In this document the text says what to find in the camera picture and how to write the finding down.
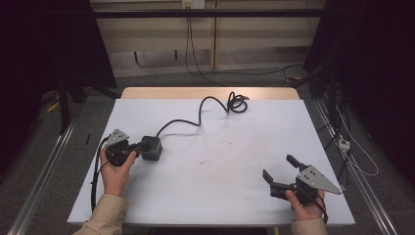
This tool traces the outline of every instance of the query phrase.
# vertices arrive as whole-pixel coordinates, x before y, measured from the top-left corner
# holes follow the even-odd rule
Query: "black plastic housing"
[[[158,161],[160,159],[162,145],[159,137],[144,136],[141,140],[143,143],[147,143],[149,148],[146,151],[141,152],[141,157],[144,160]]]
[[[124,140],[107,148],[106,156],[114,166],[122,166],[128,159],[132,151],[137,151],[141,146],[138,144],[128,145],[128,140]]]

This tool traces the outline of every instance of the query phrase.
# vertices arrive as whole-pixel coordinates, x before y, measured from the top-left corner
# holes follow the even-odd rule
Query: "person's right hand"
[[[137,153],[135,151],[131,152],[126,162],[122,166],[116,167],[110,163],[107,163],[108,159],[105,154],[106,150],[107,147],[104,147],[100,154],[102,165],[101,175],[104,181],[104,193],[121,196],[125,185],[127,184],[129,171],[134,164]]]
[[[318,190],[318,195],[320,195],[321,199],[324,200],[323,190]],[[315,206],[315,204],[310,203],[309,205],[302,205],[299,199],[297,198],[296,194],[291,190],[286,191],[286,196],[288,201],[290,201],[291,206],[294,209],[294,212],[296,213],[296,221],[321,218],[323,212],[320,209],[318,209],[317,206]],[[321,201],[320,197],[317,197],[316,202],[322,208],[324,208],[323,202]]]

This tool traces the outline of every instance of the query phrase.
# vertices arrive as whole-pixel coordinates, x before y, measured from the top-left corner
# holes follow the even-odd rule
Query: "table surface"
[[[119,127],[135,143],[142,138],[139,131],[151,135],[174,116],[195,119],[201,98],[226,100],[231,91],[251,99],[245,113],[225,115],[215,102],[205,102],[203,126],[173,125],[161,135],[158,162],[137,159],[124,192],[130,203],[125,223],[154,227],[289,224],[295,216],[290,204],[270,197],[261,177],[265,168],[275,181],[293,183],[298,170],[285,160],[287,154],[315,165],[339,187],[306,107],[293,88],[126,88],[115,102],[103,138]],[[90,216],[92,171],[93,163],[69,223],[79,224]],[[98,197],[102,193],[99,182]],[[344,195],[327,193],[325,201],[329,225],[354,224]]]

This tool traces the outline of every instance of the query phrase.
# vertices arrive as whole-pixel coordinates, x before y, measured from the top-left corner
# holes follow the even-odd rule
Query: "wire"
[[[307,21],[308,21],[308,29],[310,29],[311,37],[312,39],[314,39],[314,33],[312,32],[311,24],[310,24],[310,18],[307,18]]]
[[[188,67],[188,65],[187,65],[187,52],[188,52],[188,49],[189,49],[189,38],[190,38],[191,43],[192,43],[193,58],[194,58],[194,61],[195,61],[195,64],[196,64],[196,68],[198,69],[198,72],[199,72],[199,73],[194,73],[194,72],[190,71],[190,70],[189,70],[189,67]],[[196,60],[196,55],[195,55],[195,45],[193,44],[193,29],[192,29],[192,20],[191,20],[190,18],[187,18],[187,43],[186,43],[185,63],[186,63],[186,69],[187,69],[187,71],[188,71],[189,73],[194,74],[194,75],[201,75],[201,76],[204,78],[204,80],[206,80],[207,82],[210,82],[210,83],[215,84],[215,85],[218,85],[218,86],[223,86],[223,87],[226,87],[225,85],[223,85],[223,84],[221,84],[221,83],[219,83],[219,82],[215,82],[215,81],[212,81],[212,80],[208,79],[208,78],[207,78],[207,77],[206,77],[206,76],[205,76],[205,75],[201,72],[201,70],[199,69],[198,61]]]
[[[101,169],[103,169],[103,167],[104,167],[105,165],[107,165],[109,162],[110,162],[110,161],[106,161],[103,165],[101,165],[100,170],[98,170],[98,173],[100,173],[100,172],[101,172]]]
[[[97,154],[95,156],[95,168],[94,168],[94,174],[93,174],[92,182],[91,182],[92,184],[92,187],[91,187],[91,209],[92,211],[94,211],[95,207],[97,206],[96,200],[97,200],[98,176],[100,175],[101,168],[105,165],[103,164],[101,168],[98,170],[98,162],[99,162],[98,160],[100,158],[101,149],[103,148],[104,143],[107,142],[109,138],[110,136],[104,138],[101,141],[100,146],[98,147],[98,150],[97,150]]]
[[[341,103],[341,108],[342,108],[343,113],[345,113],[345,115],[347,117],[347,125],[345,125],[345,128],[347,129],[348,132],[350,132],[350,129],[351,129],[350,117],[348,116],[348,113],[346,111],[346,104],[344,102]],[[350,135],[349,134],[347,134],[347,138],[346,139],[350,143]],[[339,151],[339,154],[340,154],[341,159],[343,160],[343,164],[342,164],[342,168],[339,171],[339,174],[337,176],[337,179],[339,180],[340,177],[342,176],[343,170],[346,170],[346,183],[345,183],[345,186],[347,187],[348,186],[348,168],[347,168],[347,161],[348,161],[348,159],[350,158],[350,155],[351,155],[351,144],[350,144],[350,148],[349,148],[349,150],[347,152],[348,158],[346,158],[346,159],[343,158],[343,155],[341,153],[340,148],[338,148],[338,151]]]
[[[339,108],[336,106],[336,110],[338,111],[340,118],[343,122],[344,125],[346,125],[345,120],[343,119],[342,113],[340,112]],[[348,133],[348,135],[350,136],[351,140],[353,140],[353,142],[363,151],[363,153],[365,153],[365,155],[369,158],[369,160],[373,163],[373,165],[376,168],[376,172],[375,173],[368,173],[366,171],[364,171],[363,169],[361,169],[354,161],[352,161],[349,156],[346,154],[345,151],[341,151],[341,153],[350,161],[350,164],[353,165],[355,168],[357,168],[361,173],[366,174],[368,176],[376,176],[379,174],[379,168],[376,165],[375,161],[373,161],[373,159],[370,157],[370,155],[357,143],[357,141],[353,138],[353,136],[351,135],[351,133],[348,131],[348,129],[346,128],[346,131]]]
[[[170,121],[169,123],[167,123],[165,126],[163,126],[159,130],[159,132],[157,133],[156,137],[159,137],[159,135],[161,134],[161,132],[166,127],[168,127],[169,125],[171,125],[172,123],[175,123],[175,122],[185,122],[185,123],[192,124],[192,125],[195,125],[195,126],[201,126],[202,125],[202,106],[203,106],[204,102],[206,100],[208,100],[208,99],[213,99],[217,103],[219,103],[219,105],[222,106],[222,108],[226,112],[226,114],[229,114],[229,111],[232,111],[232,112],[237,113],[237,114],[243,113],[248,108],[248,104],[245,101],[246,98],[243,95],[235,95],[235,92],[233,92],[233,91],[229,94],[228,102],[226,103],[226,107],[218,99],[216,99],[215,97],[207,96],[202,101],[201,105],[199,106],[199,123],[194,123],[194,122],[191,122],[191,121],[185,120],[185,119],[174,119],[174,120]]]
[[[327,148],[329,148],[329,146],[335,141],[335,140],[337,140],[337,138],[338,138],[338,136],[339,136],[339,133],[340,133],[340,128],[341,128],[342,126],[339,124],[338,125],[338,127],[337,127],[337,129],[335,130],[335,135],[333,136],[333,138],[332,139],[330,139],[330,141],[329,141],[329,143],[327,143],[326,144],[326,146],[324,147],[324,150],[327,150]]]
[[[329,126],[329,125],[331,125],[332,123],[331,122],[328,122],[327,124],[325,124],[325,125],[323,125],[323,126],[320,126],[320,127],[318,127],[317,129],[315,129],[315,131],[317,132],[317,133],[320,133],[322,130],[324,130],[325,128],[327,128],[327,126]]]
[[[191,45],[192,45],[192,54],[193,54],[193,59],[195,61],[196,64],[196,68],[198,70],[198,72],[193,72],[189,69],[189,66],[187,64],[187,55],[188,55],[188,51],[189,51],[189,40],[191,41]],[[186,70],[193,75],[201,75],[204,80],[206,80],[207,82],[219,85],[219,86],[225,86],[221,83],[212,81],[210,79],[208,79],[206,77],[206,75],[209,74],[238,74],[238,75],[267,75],[267,74],[272,74],[272,73],[276,73],[279,71],[282,71],[284,73],[284,83],[282,86],[284,86],[287,78],[285,76],[285,70],[289,69],[289,68],[293,68],[293,67],[302,67],[301,64],[294,64],[294,65],[290,65],[290,66],[286,66],[282,69],[278,69],[278,70],[273,70],[273,71],[265,71],[265,72],[258,72],[258,73],[249,73],[249,72],[235,72],[235,71],[207,71],[207,72],[202,72],[199,68],[199,64],[198,61],[196,59],[196,54],[195,54],[195,45],[193,42],[193,28],[192,28],[192,20],[190,18],[187,18],[187,43],[186,43],[186,53],[185,53],[185,64],[186,64]]]

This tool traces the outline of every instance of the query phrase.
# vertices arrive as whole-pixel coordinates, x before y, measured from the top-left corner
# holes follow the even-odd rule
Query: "handheld controller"
[[[288,200],[285,192],[292,190],[300,203],[307,205],[318,197],[318,189],[334,194],[342,194],[342,191],[313,165],[301,164],[291,155],[287,155],[287,161],[300,170],[296,177],[296,183],[290,185],[277,183],[274,182],[274,179],[265,169],[262,172],[262,177],[270,186],[271,197]]]
[[[128,144],[129,136],[119,129],[115,129],[107,141],[106,156],[114,166],[122,166],[132,151],[136,151],[138,158],[141,154],[144,160],[158,161],[161,156],[162,145],[160,138],[144,136],[136,144]]]

